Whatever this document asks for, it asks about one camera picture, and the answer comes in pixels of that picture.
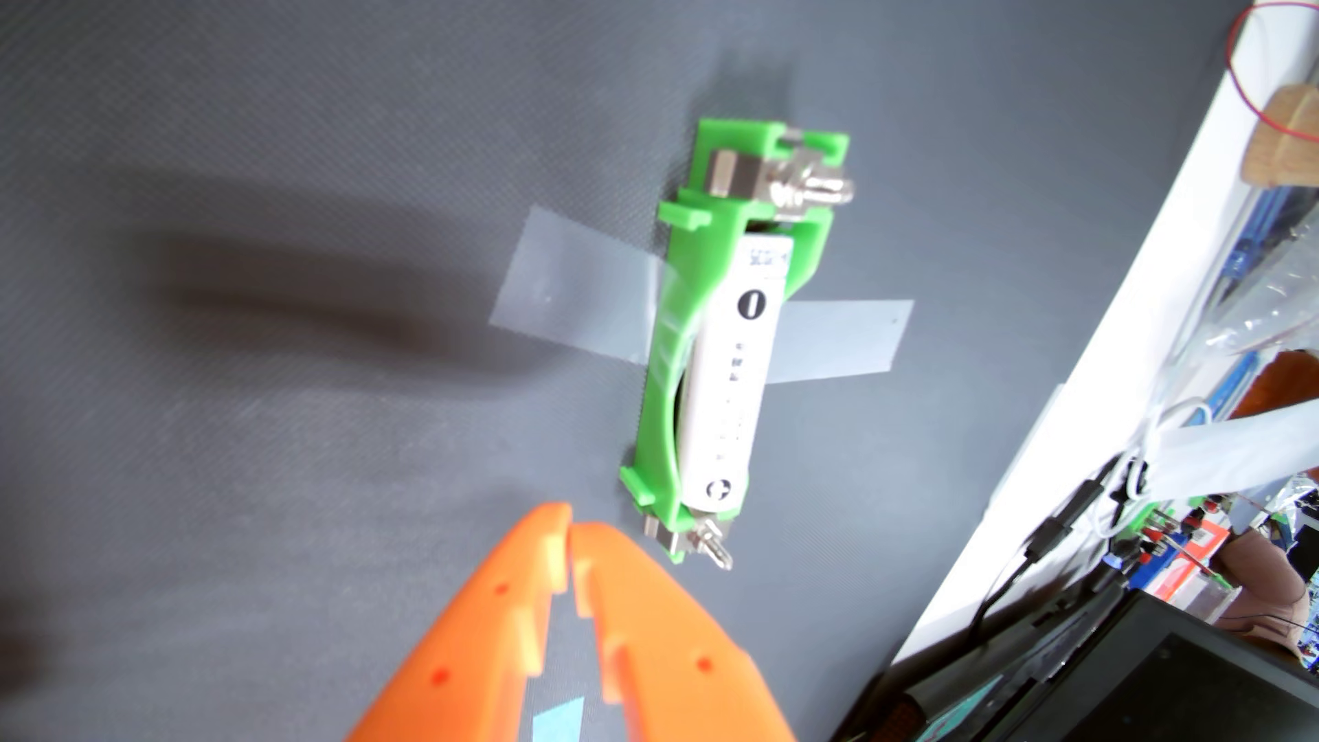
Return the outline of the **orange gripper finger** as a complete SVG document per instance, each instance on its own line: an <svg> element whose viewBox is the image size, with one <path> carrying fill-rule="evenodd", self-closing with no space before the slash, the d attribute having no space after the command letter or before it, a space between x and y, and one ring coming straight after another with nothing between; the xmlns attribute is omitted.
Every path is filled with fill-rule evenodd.
<svg viewBox="0 0 1319 742"><path fill-rule="evenodd" d="M517 741L567 589L568 503L541 503L485 555L371 702L350 741Z"/></svg>
<svg viewBox="0 0 1319 742"><path fill-rule="evenodd" d="M794 739L751 654L624 532L572 526L571 573L628 739Z"/></svg>

